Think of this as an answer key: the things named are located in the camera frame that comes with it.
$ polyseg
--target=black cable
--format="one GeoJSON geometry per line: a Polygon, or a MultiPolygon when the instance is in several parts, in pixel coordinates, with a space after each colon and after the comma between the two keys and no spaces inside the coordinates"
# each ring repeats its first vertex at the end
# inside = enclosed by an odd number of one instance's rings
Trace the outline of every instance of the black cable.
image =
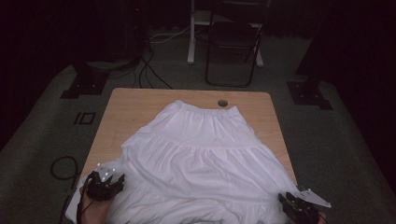
{"type": "Polygon", "coordinates": [[[153,52],[152,50],[151,50],[150,52],[151,52],[151,55],[150,55],[150,57],[149,57],[149,59],[148,59],[148,62],[146,62],[146,60],[145,60],[143,57],[141,57],[141,60],[145,63],[145,65],[144,65],[143,68],[140,70],[139,77],[138,77],[138,80],[139,80],[139,87],[140,87],[140,88],[143,88],[143,87],[142,87],[142,74],[143,74],[143,71],[145,71],[145,70],[147,69],[147,66],[149,65],[149,62],[151,61],[151,59],[152,59],[152,57],[153,57],[153,55],[154,55],[154,52],[153,52]]]}
{"type": "Polygon", "coordinates": [[[81,192],[81,195],[80,195],[80,197],[79,197],[79,203],[78,203],[78,205],[77,205],[77,213],[76,213],[77,224],[81,224],[81,216],[82,216],[82,213],[83,213],[83,212],[81,211],[81,206],[82,206],[83,198],[84,198],[84,195],[85,195],[85,191],[87,190],[88,182],[89,182],[91,176],[92,176],[92,175],[88,175],[88,176],[87,176],[87,178],[85,179],[84,185],[82,186],[82,192],[81,192]]]}
{"type": "Polygon", "coordinates": [[[90,202],[90,204],[88,204],[88,206],[82,210],[81,214],[84,214],[85,210],[87,210],[94,202],[95,201],[90,202]]]}
{"type": "Polygon", "coordinates": [[[165,84],[169,89],[173,89],[166,81],[164,81],[160,76],[157,75],[157,73],[154,71],[154,69],[152,69],[152,67],[149,65],[149,61],[151,60],[152,56],[153,56],[153,52],[151,52],[151,57],[148,60],[148,62],[146,62],[146,60],[144,58],[142,58],[143,62],[145,62],[146,66],[148,66],[148,68],[151,70],[151,72],[154,74],[155,77],[157,77],[163,84],[165,84]]]}
{"type": "Polygon", "coordinates": [[[152,85],[151,85],[151,82],[149,81],[149,77],[148,77],[148,70],[146,69],[146,74],[145,74],[145,76],[146,76],[146,81],[148,82],[148,84],[149,84],[149,86],[152,88],[152,89],[154,89],[154,87],[152,87],[152,85]]]}
{"type": "Polygon", "coordinates": [[[137,77],[136,77],[136,69],[134,69],[134,83],[132,83],[132,88],[134,88],[134,84],[136,84],[137,77]]]}
{"type": "MultiPolygon", "coordinates": [[[[77,179],[78,179],[79,175],[81,174],[81,172],[78,171],[78,163],[77,163],[76,159],[74,159],[73,157],[70,157],[70,156],[63,156],[63,157],[60,157],[60,158],[58,158],[58,159],[56,159],[55,161],[52,162],[52,164],[50,166],[50,174],[52,175],[52,177],[54,177],[55,179],[58,179],[58,180],[73,179],[72,184],[70,186],[70,189],[73,190],[75,185],[76,185],[77,179]],[[66,176],[66,177],[56,175],[55,172],[54,172],[54,167],[55,167],[56,163],[61,161],[61,160],[65,160],[65,159],[69,159],[69,160],[71,160],[74,163],[74,166],[75,166],[74,174],[70,175],[70,176],[66,176]]],[[[67,195],[66,199],[64,200],[64,205],[62,207],[61,215],[59,217],[59,223],[60,224],[63,223],[64,211],[66,210],[66,206],[69,203],[69,199],[70,199],[70,196],[67,195]]]]}
{"type": "Polygon", "coordinates": [[[326,218],[324,218],[321,214],[319,214],[319,216],[320,216],[321,218],[323,218],[324,222],[326,222],[327,224],[329,224],[329,222],[326,220],[326,218]]]}

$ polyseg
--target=dark curtain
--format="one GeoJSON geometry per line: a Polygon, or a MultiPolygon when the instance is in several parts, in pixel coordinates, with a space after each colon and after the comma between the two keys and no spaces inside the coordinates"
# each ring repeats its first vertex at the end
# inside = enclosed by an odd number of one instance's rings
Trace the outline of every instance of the dark curtain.
{"type": "Polygon", "coordinates": [[[109,60],[93,0],[2,1],[0,150],[29,114],[67,54],[109,60]]]}
{"type": "Polygon", "coordinates": [[[147,0],[147,3],[148,24],[153,29],[185,28],[190,25],[189,0],[147,0]]]}
{"type": "Polygon", "coordinates": [[[267,34],[312,38],[331,0],[273,0],[267,34]]]}
{"type": "Polygon", "coordinates": [[[334,1],[298,69],[332,83],[396,192],[396,3],[334,1]]]}

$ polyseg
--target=skirt waistband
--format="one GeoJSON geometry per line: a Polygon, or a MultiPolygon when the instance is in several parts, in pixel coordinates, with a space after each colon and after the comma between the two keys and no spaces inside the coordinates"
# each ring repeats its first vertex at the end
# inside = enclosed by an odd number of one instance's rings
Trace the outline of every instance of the skirt waistband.
{"type": "Polygon", "coordinates": [[[177,106],[179,106],[180,108],[189,110],[193,113],[218,116],[218,117],[224,117],[224,118],[233,118],[235,116],[241,116],[241,114],[239,113],[239,110],[236,106],[233,106],[229,109],[220,109],[220,108],[219,109],[204,109],[204,108],[200,108],[195,105],[186,104],[180,100],[176,100],[175,104],[177,106]]]}

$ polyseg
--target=white tag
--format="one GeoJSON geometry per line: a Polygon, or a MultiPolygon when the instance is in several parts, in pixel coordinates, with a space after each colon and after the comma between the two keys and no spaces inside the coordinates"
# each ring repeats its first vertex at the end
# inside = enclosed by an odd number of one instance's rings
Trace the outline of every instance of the white tag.
{"type": "Polygon", "coordinates": [[[102,182],[106,182],[111,176],[113,176],[114,172],[116,171],[116,169],[105,167],[100,163],[98,164],[98,167],[96,167],[95,170],[99,173],[100,180],[102,182]]]}
{"type": "Polygon", "coordinates": [[[312,191],[311,189],[308,190],[304,190],[304,191],[296,191],[294,193],[295,197],[301,198],[306,202],[309,203],[314,203],[317,205],[321,205],[324,207],[332,207],[332,205],[326,201],[324,201],[323,199],[321,199],[316,193],[314,193],[314,191],[312,191]]]}

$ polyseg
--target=black chair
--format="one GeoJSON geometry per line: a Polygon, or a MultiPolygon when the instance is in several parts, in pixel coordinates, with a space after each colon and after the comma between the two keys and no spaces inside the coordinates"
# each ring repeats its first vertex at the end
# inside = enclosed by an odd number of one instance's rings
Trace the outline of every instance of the black chair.
{"type": "Polygon", "coordinates": [[[219,1],[210,12],[209,36],[206,52],[205,79],[210,85],[246,87],[253,77],[264,24],[267,22],[270,0],[219,1]],[[253,55],[248,81],[242,84],[211,81],[209,77],[210,55],[216,49],[237,49],[253,55]]]}

